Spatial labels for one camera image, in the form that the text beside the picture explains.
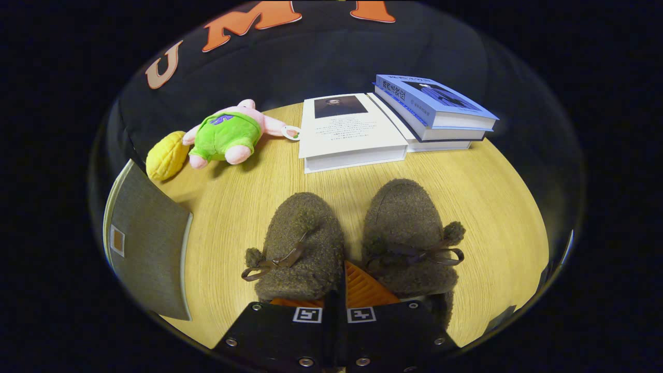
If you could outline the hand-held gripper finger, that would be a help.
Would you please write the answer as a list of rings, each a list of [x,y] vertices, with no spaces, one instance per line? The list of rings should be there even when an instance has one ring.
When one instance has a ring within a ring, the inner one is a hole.
[[[213,352],[242,371],[327,371],[334,367],[340,295],[322,307],[251,302]]]
[[[346,372],[423,372],[459,350],[441,323],[445,304],[399,300],[345,261],[339,361]]]

